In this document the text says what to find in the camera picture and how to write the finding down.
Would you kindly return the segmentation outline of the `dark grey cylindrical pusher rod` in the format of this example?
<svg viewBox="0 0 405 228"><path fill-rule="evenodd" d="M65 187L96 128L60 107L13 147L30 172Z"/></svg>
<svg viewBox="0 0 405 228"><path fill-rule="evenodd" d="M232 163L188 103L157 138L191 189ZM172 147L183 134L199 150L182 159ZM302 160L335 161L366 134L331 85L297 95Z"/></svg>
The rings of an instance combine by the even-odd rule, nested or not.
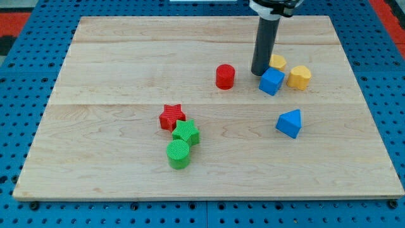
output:
<svg viewBox="0 0 405 228"><path fill-rule="evenodd" d="M279 23L280 18L276 20L259 19L251 64L251 72L254 75L262 76L269 68Z"/></svg>

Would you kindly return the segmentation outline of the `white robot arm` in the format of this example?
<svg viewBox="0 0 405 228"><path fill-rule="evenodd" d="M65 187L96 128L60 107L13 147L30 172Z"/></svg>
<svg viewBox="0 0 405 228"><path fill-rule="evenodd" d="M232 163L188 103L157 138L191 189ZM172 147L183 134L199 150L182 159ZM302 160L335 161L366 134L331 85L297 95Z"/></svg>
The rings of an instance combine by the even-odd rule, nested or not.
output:
<svg viewBox="0 0 405 228"><path fill-rule="evenodd" d="M281 17L292 17L303 0L250 0L249 7L259 16L251 72L262 76L269 68L270 58Z"/></svg>

